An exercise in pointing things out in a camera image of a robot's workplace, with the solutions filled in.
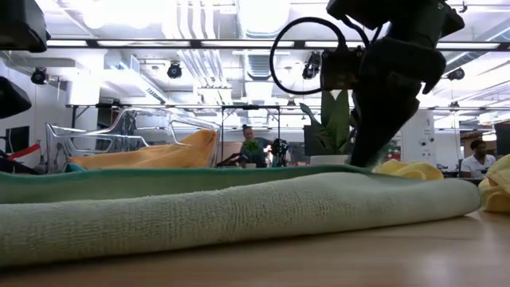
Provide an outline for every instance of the man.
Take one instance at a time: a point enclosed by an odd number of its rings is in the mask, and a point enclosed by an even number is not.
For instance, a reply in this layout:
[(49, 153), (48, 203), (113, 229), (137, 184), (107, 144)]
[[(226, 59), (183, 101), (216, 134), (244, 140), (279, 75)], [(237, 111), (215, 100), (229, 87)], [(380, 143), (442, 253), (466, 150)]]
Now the man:
[(487, 170), (496, 162), (496, 158), (487, 154), (487, 144), (483, 140), (475, 140), (470, 145), (473, 155), (462, 160), (461, 177), (484, 179)]
[(250, 152), (246, 150), (245, 144), (243, 144), (240, 153), (246, 155), (246, 157), (250, 159), (249, 163), (256, 163), (257, 167), (267, 167), (264, 149), (272, 145), (273, 142), (264, 138), (254, 137), (252, 127), (246, 124), (243, 124), (242, 126), (242, 134), (245, 136), (246, 140), (254, 140), (258, 144), (258, 149), (257, 151)]

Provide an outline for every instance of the security camera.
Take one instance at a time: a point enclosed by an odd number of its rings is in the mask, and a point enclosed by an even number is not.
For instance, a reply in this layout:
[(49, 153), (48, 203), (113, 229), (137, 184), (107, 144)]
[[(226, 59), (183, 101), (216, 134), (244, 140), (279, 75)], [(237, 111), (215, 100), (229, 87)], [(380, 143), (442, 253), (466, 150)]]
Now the security camera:
[(462, 80), (462, 79), (464, 79), (464, 76), (465, 76), (465, 72), (464, 72), (464, 70), (462, 68), (456, 69), (456, 70), (448, 73), (448, 75), (446, 75), (446, 77), (450, 81), (453, 81), (453, 80)]
[(181, 64), (179, 62), (171, 62), (167, 75), (170, 79), (179, 79), (182, 76)]
[(33, 72), (30, 80), (32, 83), (36, 85), (46, 85), (48, 84), (49, 76), (46, 73), (46, 68), (36, 68), (35, 72)]
[(310, 54), (310, 58), (308, 59), (308, 62), (304, 65), (303, 69), (303, 79), (305, 80), (311, 80), (320, 71), (320, 53), (312, 52)]

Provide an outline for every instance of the green plant leaf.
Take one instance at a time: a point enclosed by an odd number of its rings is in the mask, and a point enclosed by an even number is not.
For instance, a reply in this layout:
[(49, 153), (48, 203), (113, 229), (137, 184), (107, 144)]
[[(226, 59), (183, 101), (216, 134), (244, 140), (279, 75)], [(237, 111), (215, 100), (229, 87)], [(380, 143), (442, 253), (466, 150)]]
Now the green plant leaf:
[(336, 97), (328, 125), (326, 125), (326, 130), (331, 135), (332, 139), (334, 139), (337, 150), (342, 147), (349, 136), (350, 116), (349, 93), (347, 90), (343, 90)]
[(335, 98), (329, 91), (322, 91), (320, 95), (320, 123), (326, 127), (335, 107)]
[(313, 135), (319, 140), (321, 146), (324, 148), (325, 155), (336, 155), (338, 150), (335, 146), (335, 138), (328, 132), (328, 130), (320, 124), (313, 116), (312, 110), (303, 103), (300, 103), (301, 111), (310, 117), (310, 124), (312, 126)]
[(319, 124), (319, 122), (316, 120), (312, 120), (312, 132), (324, 148), (325, 155), (338, 154), (338, 150), (335, 148), (335, 141), (330, 137), (326, 128)]
[(301, 108), (302, 112), (304, 112), (305, 114), (307, 114), (307, 116), (310, 117), (311, 122), (314, 122), (314, 121), (317, 122), (315, 116), (313, 115), (312, 110), (306, 104), (300, 103), (300, 108)]

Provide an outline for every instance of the red strap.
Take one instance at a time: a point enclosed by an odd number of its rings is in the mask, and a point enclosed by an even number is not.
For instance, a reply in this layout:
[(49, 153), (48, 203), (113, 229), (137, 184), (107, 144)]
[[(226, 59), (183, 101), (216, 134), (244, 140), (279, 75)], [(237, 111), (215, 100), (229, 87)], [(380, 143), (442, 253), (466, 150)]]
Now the red strap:
[(12, 159), (21, 158), (22, 156), (31, 154), (32, 152), (38, 150), (39, 148), (41, 148), (41, 146), (39, 145), (39, 143), (36, 143), (31, 147), (28, 147), (24, 150), (21, 150), (21, 151), (15, 152), (14, 154), (9, 155), (9, 157), (7, 159), (12, 160)]

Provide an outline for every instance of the table surface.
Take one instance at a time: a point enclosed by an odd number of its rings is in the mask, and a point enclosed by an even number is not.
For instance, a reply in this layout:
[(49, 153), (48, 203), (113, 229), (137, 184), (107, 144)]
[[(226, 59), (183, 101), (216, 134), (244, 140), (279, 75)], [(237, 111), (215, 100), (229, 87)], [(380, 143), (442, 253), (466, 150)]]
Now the table surface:
[(510, 216), (109, 258), (0, 273), (0, 286), (510, 286)]

